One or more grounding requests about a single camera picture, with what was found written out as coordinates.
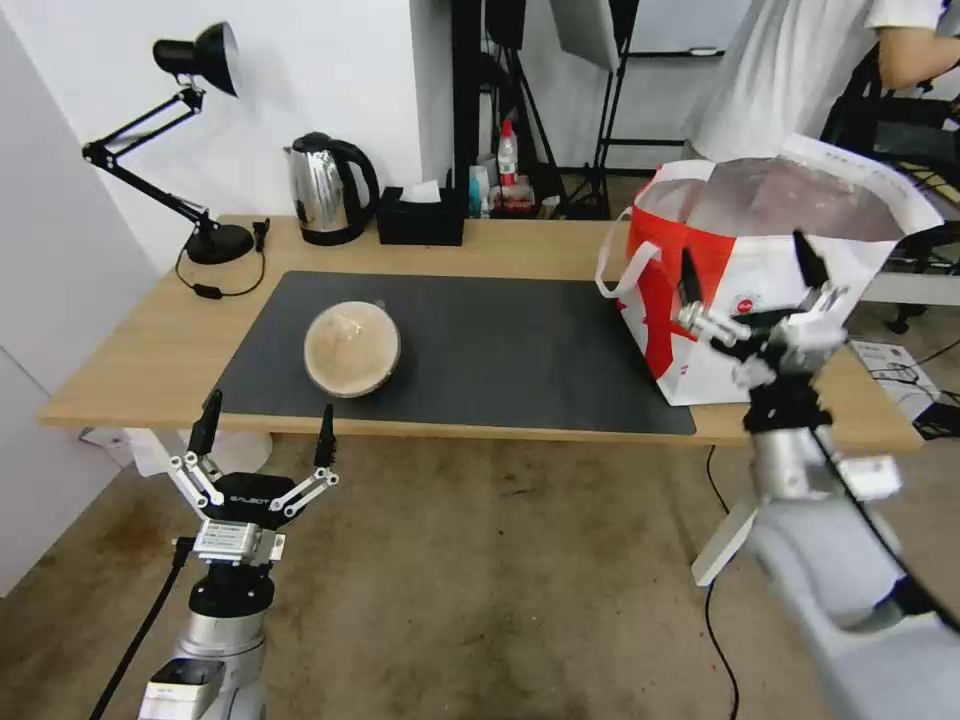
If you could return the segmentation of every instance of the stainless steel kettle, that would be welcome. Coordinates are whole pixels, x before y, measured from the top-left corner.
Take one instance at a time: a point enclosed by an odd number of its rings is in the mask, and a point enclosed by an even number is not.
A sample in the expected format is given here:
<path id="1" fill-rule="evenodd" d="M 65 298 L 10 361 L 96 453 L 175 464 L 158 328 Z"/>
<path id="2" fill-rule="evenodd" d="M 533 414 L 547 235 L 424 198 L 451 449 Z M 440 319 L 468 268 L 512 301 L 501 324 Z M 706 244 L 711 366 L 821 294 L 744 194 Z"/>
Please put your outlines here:
<path id="1" fill-rule="evenodd" d="M 319 132 L 285 147 L 293 200 L 303 239 L 314 245 L 340 245 L 360 235 L 373 217 L 380 186 L 370 159 L 356 145 Z M 370 196 L 360 205 L 350 163 L 359 166 Z"/>

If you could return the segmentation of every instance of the desk lamp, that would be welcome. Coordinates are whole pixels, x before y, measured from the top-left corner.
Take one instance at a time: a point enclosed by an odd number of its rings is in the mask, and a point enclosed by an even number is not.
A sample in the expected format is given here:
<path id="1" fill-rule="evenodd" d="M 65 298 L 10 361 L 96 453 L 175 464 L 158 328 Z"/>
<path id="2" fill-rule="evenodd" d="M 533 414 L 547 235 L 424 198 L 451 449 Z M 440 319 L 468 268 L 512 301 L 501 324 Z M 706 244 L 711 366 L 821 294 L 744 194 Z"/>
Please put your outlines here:
<path id="1" fill-rule="evenodd" d="M 197 75 L 215 88 L 236 97 L 240 76 L 233 31 L 223 22 L 211 25 L 193 42 L 157 40 L 153 45 L 153 59 L 161 70 L 176 78 L 180 84 L 180 92 L 119 130 L 84 145 L 83 157 L 87 162 L 106 170 L 192 222 L 193 233 L 187 240 L 185 249 L 193 262 L 218 265 L 235 260 L 253 248 L 253 236 L 249 230 L 239 225 L 221 225 L 211 220 L 207 208 L 164 192 L 119 164 L 120 158 L 127 153 L 200 113 L 204 91 L 194 84 Z M 137 126 L 179 103 L 187 107 L 179 117 L 155 130 L 131 133 Z"/>

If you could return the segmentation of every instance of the bowl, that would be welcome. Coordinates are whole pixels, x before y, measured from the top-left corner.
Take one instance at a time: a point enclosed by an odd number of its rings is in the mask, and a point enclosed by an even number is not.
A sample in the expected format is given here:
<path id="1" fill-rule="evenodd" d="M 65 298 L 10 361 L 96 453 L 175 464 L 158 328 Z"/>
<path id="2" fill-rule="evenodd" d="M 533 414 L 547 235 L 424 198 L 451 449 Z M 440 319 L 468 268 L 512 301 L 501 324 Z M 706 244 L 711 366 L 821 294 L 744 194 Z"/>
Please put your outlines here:
<path id="1" fill-rule="evenodd" d="M 310 379 L 328 395 L 352 398 L 386 382 L 400 359 L 400 333 L 372 303 L 343 302 L 314 318 L 303 341 Z"/>

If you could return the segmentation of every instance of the kettle handle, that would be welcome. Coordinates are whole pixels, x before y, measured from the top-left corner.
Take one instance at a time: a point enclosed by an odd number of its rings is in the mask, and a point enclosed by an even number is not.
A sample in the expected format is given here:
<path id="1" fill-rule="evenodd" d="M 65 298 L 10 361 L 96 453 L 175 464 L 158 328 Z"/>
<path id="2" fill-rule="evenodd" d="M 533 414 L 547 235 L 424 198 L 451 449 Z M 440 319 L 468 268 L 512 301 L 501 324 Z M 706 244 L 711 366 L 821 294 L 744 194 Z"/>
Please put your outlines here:
<path id="1" fill-rule="evenodd" d="M 343 204 L 347 214 L 347 222 L 351 225 L 359 223 L 360 227 L 363 228 L 370 222 L 374 212 L 376 212 L 377 202 L 380 200 L 380 184 L 377 182 L 377 173 L 373 169 L 373 163 L 360 148 L 344 140 L 330 141 L 330 149 L 333 151 L 338 166 L 340 166 L 341 160 L 345 160 L 346 163 L 357 165 L 363 174 L 363 181 L 367 186 L 370 200 L 366 206 L 360 207 L 360 197 L 357 194 L 357 185 L 354 182 L 353 173 L 350 172 L 348 167 L 338 167 L 345 190 Z"/>

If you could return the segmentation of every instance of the lamp shade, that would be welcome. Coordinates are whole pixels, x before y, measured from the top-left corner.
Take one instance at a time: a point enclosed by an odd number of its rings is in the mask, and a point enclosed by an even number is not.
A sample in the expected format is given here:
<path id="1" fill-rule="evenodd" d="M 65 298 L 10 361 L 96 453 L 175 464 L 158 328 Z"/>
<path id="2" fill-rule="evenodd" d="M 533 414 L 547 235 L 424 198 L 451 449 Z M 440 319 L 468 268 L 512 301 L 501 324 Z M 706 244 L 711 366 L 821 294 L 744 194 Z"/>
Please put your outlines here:
<path id="1" fill-rule="evenodd" d="M 237 41 L 228 23 L 211 25 L 193 42 L 157 40 L 153 59 L 161 70 L 173 75 L 199 75 L 233 96 L 239 91 Z"/>

